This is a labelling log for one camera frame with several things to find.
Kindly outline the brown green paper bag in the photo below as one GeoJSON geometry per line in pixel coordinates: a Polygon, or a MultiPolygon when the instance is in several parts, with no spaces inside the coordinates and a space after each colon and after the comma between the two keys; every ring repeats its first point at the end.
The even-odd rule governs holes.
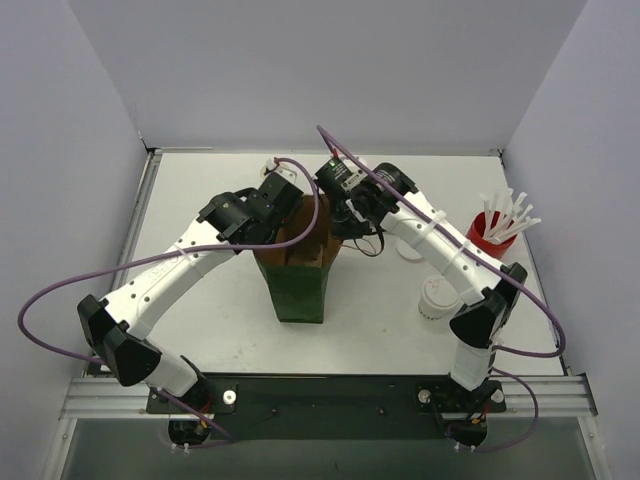
{"type": "Polygon", "coordinates": [[[325,295],[329,271],[340,252],[342,241],[331,234],[329,203],[326,195],[319,196],[319,212],[313,230],[300,242],[292,245],[324,246],[323,266],[307,268],[286,266],[290,247],[257,250],[253,253],[266,281],[276,317],[282,323],[321,324],[324,322],[325,295]]]}

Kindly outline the white paper coffee cup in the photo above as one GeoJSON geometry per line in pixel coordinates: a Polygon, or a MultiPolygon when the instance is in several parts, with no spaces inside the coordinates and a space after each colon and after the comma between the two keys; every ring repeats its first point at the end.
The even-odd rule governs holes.
{"type": "Polygon", "coordinates": [[[429,276],[421,286],[418,311],[429,321],[450,319],[461,305],[458,292],[442,276],[429,276]]]}

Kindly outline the white plastic cup lid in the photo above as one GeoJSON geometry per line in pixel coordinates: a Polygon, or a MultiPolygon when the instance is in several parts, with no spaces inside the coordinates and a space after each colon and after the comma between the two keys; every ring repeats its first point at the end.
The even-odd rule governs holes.
{"type": "Polygon", "coordinates": [[[441,275],[428,277],[421,290],[421,299],[434,308],[449,309],[459,302],[459,294],[441,275]]]}

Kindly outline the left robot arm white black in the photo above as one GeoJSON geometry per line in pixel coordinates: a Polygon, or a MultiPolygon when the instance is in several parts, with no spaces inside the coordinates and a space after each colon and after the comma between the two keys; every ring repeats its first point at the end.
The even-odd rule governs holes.
{"type": "Polygon", "coordinates": [[[259,188],[214,196],[168,249],[167,258],[77,311],[88,344],[123,386],[145,382],[169,393],[183,411],[204,402],[195,366],[152,344],[148,336],[164,313],[241,245],[274,243],[283,220],[302,203],[295,176],[278,168],[259,188]]]}

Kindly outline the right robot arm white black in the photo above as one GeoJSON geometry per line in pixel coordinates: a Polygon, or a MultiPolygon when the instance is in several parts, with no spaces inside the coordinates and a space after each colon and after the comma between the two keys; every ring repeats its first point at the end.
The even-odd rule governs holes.
{"type": "Polygon", "coordinates": [[[449,322],[457,338],[450,377],[474,391],[489,376],[494,337],[519,297],[519,289],[506,279],[522,284],[528,273],[519,263],[505,265],[466,239],[395,165],[381,163],[374,173],[430,220],[418,217],[352,162],[333,157],[316,172],[316,185],[331,204],[332,232],[340,239],[357,239],[383,230],[408,244],[446,279],[463,302],[449,322]]]}

